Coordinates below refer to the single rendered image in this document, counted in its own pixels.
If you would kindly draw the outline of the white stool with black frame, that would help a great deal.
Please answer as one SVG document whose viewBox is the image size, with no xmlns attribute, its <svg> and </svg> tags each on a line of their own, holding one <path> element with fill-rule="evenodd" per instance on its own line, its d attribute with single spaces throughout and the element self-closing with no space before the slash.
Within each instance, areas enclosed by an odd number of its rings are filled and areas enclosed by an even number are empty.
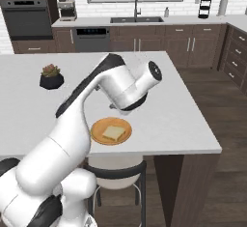
<svg viewBox="0 0 247 227">
<path fill-rule="evenodd" d="M 141 223 L 146 227 L 146 171 L 147 163 L 142 156 L 89 157 L 84 168 L 96 175 L 96 190 L 88 200 L 89 213 L 95 214 L 101 206 L 100 190 L 135 188 L 135 205 L 141 206 Z"/>
</svg>

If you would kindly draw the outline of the dark steel sink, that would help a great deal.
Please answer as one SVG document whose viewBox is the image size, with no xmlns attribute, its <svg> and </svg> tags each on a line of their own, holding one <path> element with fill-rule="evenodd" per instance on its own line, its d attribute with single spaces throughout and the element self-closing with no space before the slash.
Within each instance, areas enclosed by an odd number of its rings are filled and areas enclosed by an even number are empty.
<svg viewBox="0 0 247 227">
<path fill-rule="evenodd" d="M 164 22 L 160 16 L 138 16 L 138 17 L 111 17 L 110 23 L 134 23 L 134 22 Z"/>
</svg>

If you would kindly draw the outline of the black wall oven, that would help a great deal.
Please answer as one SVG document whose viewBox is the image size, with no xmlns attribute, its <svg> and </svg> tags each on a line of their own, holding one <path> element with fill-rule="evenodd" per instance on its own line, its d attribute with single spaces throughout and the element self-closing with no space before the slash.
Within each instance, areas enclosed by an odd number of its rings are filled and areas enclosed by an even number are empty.
<svg viewBox="0 0 247 227">
<path fill-rule="evenodd" d="M 12 41 L 53 39 L 46 0 L 1 0 L 0 5 Z"/>
</svg>

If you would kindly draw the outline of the orange round plate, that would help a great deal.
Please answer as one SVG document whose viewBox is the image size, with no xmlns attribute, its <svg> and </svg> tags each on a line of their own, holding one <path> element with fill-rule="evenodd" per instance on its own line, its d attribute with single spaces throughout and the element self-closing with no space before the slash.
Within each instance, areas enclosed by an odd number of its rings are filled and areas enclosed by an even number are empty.
<svg viewBox="0 0 247 227">
<path fill-rule="evenodd" d="M 125 134 L 118 140 L 113 141 L 107 138 L 104 138 L 102 136 L 102 133 L 109 127 L 109 126 L 115 126 L 115 127 L 122 127 L 125 129 Z M 103 118 L 98 121 L 96 121 L 91 128 L 91 136 L 92 138 L 99 144 L 102 145 L 118 145 L 126 141 L 132 133 L 131 125 L 128 121 L 120 118 Z"/>
</svg>

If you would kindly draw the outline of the dark wood island base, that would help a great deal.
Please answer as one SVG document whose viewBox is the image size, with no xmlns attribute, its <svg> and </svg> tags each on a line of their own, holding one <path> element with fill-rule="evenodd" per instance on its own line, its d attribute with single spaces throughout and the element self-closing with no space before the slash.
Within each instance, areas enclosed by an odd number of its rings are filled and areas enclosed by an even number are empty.
<svg viewBox="0 0 247 227">
<path fill-rule="evenodd" d="M 166 227 L 197 227 L 219 154 L 153 158 Z"/>
</svg>

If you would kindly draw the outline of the grey tap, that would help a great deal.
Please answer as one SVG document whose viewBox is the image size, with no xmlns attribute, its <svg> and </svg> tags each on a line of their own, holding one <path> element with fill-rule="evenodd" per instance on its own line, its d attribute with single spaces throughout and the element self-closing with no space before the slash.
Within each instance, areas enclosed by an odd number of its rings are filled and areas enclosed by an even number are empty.
<svg viewBox="0 0 247 227">
<path fill-rule="evenodd" d="M 134 0 L 134 21 L 137 21 L 137 17 L 139 14 L 141 14 L 141 9 L 138 11 L 138 0 Z"/>
</svg>

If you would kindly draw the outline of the grey dishwasher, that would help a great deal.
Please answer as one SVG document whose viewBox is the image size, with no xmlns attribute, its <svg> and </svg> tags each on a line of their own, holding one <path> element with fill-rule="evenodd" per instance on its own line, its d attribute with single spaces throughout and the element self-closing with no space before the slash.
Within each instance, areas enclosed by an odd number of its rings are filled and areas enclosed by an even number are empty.
<svg viewBox="0 0 247 227">
<path fill-rule="evenodd" d="M 75 27 L 72 34 L 76 52 L 107 52 L 110 50 L 109 27 Z"/>
</svg>

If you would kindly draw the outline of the pale bread slice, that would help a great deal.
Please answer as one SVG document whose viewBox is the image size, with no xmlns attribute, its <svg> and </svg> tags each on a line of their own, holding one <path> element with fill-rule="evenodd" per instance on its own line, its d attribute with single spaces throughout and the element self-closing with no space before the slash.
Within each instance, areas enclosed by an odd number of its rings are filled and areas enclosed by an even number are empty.
<svg viewBox="0 0 247 227">
<path fill-rule="evenodd" d="M 125 129 L 122 127 L 109 126 L 103 133 L 104 138 L 118 141 L 125 134 Z"/>
</svg>

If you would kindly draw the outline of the dark wood drawer run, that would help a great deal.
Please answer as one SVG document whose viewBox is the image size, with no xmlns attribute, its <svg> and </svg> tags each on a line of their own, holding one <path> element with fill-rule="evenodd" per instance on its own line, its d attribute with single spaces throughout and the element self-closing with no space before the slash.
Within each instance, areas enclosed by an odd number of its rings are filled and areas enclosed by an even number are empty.
<svg viewBox="0 0 247 227">
<path fill-rule="evenodd" d="M 247 32 L 228 27 L 219 70 L 247 96 Z"/>
</svg>

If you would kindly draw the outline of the dark wood base cupboards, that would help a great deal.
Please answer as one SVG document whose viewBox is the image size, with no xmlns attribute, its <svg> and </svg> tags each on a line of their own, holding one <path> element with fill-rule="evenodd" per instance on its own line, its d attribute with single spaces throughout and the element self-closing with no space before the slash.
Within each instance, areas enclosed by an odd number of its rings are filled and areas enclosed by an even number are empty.
<svg viewBox="0 0 247 227">
<path fill-rule="evenodd" d="M 177 68 L 214 68 L 221 24 L 137 25 L 110 28 L 112 51 L 166 51 Z"/>
</svg>

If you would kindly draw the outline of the silver coffee machine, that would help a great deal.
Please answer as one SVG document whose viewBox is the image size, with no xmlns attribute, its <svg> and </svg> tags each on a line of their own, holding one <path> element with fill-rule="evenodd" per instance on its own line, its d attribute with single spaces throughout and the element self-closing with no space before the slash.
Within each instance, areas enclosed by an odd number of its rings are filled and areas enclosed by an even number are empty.
<svg viewBox="0 0 247 227">
<path fill-rule="evenodd" d="M 74 21 L 77 18 L 74 0 L 58 0 L 57 6 L 61 21 Z"/>
</svg>

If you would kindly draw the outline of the white paper towel roll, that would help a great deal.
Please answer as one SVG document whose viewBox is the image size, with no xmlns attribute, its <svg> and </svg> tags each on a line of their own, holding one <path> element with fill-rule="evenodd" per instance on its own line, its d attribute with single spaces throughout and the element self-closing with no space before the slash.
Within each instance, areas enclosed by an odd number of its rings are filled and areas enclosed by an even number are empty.
<svg viewBox="0 0 247 227">
<path fill-rule="evenodd" d="M 228 0 L 220 0 L 219 3 L 219 9 L 218 9 L 218 16 L 223 16 L 226 14 L 226 10 L 227 10 L 227 6 L 228 6 Z"/>
</svg>

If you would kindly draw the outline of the succulent in black pot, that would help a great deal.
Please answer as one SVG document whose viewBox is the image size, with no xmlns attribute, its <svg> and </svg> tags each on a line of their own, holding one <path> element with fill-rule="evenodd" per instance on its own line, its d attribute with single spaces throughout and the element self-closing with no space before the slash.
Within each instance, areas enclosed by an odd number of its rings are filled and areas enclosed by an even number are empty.
<svg viewBox="0 0 247 227">
<path fill-rule="evenodd" d="M 64 82 L 64 77 L 60 74 L 60 69 L 57 66 L 50 64 L 42 69 L 40 86 L 44 89 L 58 89 Z"/>
</svg>

